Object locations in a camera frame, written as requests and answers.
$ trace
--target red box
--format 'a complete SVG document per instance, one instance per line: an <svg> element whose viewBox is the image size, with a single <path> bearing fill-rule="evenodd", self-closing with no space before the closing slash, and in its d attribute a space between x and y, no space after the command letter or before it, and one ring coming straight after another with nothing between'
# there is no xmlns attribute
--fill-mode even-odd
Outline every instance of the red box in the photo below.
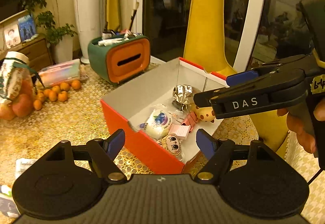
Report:
<svg viewBox="0 0 325 224"><path fill-rule="evenodd" d="M172 98L173 88L178 84L191 85L201 91L227 87L224 76L206 73L201 66L177 58L134 78L101 99L110 132L124 129L125 147L156 174L180 174L190 167L199 153L197 130L203 128L212 134L222 121L197 123L187 139L182 141L182 162L140 131L139 124L147 120L153 106Z"/></svg>

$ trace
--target houndstooth fabric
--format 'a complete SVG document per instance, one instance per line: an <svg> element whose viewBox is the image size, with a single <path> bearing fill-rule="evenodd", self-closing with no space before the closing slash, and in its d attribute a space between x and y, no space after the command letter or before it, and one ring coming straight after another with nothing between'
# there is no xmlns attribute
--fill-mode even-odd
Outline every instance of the houndstooth fabric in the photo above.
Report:
<svg viewBox="0 0 325 224"><path fill-rule="evenodd" d="M318 159L299 145L294 132L290 132L288 137L285 160L306 181L309 181L319 170ZM325 223L325 172L309 185L309 198L301 215L311 224Z"/></svg>

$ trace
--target blue picture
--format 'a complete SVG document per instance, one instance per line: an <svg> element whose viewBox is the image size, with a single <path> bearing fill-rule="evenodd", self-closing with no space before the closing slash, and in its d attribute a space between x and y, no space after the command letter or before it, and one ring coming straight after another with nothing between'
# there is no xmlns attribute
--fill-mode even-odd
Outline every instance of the blue picture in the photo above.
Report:
<svg viewBox="0 0 325 224"><path fill-rule="evenodd" d="M36 34L36 28L33 18L26 15L18 19L19 34L22 41L31 39Z"/></svg>

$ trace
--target potted plant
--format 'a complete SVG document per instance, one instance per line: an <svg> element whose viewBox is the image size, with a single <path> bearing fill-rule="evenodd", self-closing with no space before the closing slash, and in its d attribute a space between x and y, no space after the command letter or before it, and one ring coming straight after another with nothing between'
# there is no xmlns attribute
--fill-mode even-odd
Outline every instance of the potted plant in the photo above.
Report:
<svg viewBox="0 0 325 224"><path fill-rule="evenodd" d="M52 46L54 60L56 63L62 63L72 60L72 42L70 38L77 32L72 28L73 25L60 25L59 5L56 3L56 16L51 11L45 11L38 14L35 18L36 26L43 28L48 43ZM24 0L23 6L30 13L35 11L36 7L40 9L46 7L46 0Z"/></svg>

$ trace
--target wooden drawer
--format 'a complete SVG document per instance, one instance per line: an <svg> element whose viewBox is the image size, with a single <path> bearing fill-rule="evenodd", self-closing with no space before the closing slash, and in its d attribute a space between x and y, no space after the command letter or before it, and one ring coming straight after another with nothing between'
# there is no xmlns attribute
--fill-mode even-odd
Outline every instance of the wooden drawer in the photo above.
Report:
<svg viewBox="0 0 325 224"><path fill-rule="evenodd" d="M43 54L29 62L30 68L34 69L37 72L39 70L43 69L44 67L47 67L50 65L52 65L52 64L51 64L51 60L50 60L48 53Z"/></svg>
<svg viewBox="0 0 325 224"><path fill-rule="evenodd" d="M25 54L29 61L33 61L34 59L38 58L41 55L47 54L48 49L46 47L46 42L44 39L41 39L40 41L33 43L31 45L28 45L25 48L22 48L19 52L22 54Z"/></svg>

